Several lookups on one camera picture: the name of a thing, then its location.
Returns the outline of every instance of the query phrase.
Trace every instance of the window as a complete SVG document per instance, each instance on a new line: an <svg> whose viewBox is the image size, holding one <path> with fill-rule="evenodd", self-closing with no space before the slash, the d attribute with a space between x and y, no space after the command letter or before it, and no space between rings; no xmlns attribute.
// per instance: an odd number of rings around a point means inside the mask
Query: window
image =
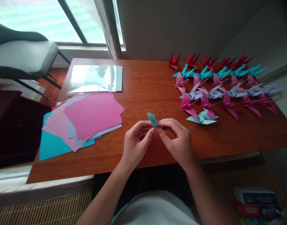
<svg viewBox="0 0 287 225"><path fill-rule="evenodd" d="M123 44L116 0L113 6ZM35 31L58 43L106 44L93 0L0 0L0 24Z"/></svg>

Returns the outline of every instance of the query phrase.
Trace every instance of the chair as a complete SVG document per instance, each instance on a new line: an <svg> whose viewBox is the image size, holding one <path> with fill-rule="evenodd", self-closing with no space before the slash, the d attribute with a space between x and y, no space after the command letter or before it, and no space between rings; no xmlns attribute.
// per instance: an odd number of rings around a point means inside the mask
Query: chair
<svg viewBox="0 0 287 225"><path fill-rule="evenodd" d="M57 54L70 64L57 44L42 34L15 31L0 24L0 78L12 79L42 96L42 93L20 79L43 78L61 89L60 85L47 77L53 78L49 69Z"/></svg>

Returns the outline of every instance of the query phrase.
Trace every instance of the hand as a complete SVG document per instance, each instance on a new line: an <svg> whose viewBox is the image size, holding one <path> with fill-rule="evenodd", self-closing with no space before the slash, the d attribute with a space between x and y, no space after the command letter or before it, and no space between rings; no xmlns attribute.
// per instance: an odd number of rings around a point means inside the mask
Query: hand
<svg viewBox="0 0 287 225"><path fill-rule="evenodd" d="M176 133L177 137L171 140L163 129L157 127L166 148L186 172L195 163L190 131L175 119L162 119L158 124L160 127L170 127Z"/></svg>
<svg viewBox="0 0 287 225"><path fill-rule="evenodd" d="M150 121L139 121L126 132L124 152L121 163L128 169L134 170L143 158L150 142L153 139L155 128Z"/></svg>

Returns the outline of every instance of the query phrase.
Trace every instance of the light blue origami crane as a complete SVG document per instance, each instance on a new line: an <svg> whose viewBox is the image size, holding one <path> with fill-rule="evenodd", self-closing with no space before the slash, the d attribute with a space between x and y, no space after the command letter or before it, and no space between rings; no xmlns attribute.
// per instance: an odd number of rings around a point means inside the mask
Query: light blue origami crane
<svg viewBox="0 0 287 225"><path fill-rule="evenodd" d="M201 112L200 114L198 114L198 120L195 119L194 117L188 117L187 120L193 121L195 123L200 123L200 124L211 124L211 123L215 123L216 120L212 120L210 118L210 116L208 116L208 110L204 109L203 112Z"/></svg>

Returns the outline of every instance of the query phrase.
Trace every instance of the curtain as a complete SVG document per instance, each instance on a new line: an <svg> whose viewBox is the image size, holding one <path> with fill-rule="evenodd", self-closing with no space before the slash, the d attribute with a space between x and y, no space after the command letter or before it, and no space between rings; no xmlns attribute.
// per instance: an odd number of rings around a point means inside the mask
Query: curtain
<svg viewBox="0 0 287 225"><path fill-rule="evenodd" d="M111 59L122 59L112 0L94 0Z"/></svg>

